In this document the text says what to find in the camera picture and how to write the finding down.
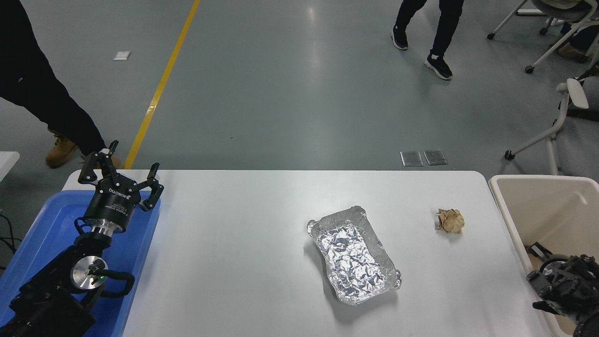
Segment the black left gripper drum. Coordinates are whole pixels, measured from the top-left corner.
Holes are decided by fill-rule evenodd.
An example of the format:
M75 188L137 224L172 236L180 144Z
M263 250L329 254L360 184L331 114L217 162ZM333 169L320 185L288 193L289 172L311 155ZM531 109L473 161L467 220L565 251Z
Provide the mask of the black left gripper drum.
M84 213L84 226L109 226L114 233L126 232L133 211L141 201L140 192L133 190L137 182L117 174L101 179Z

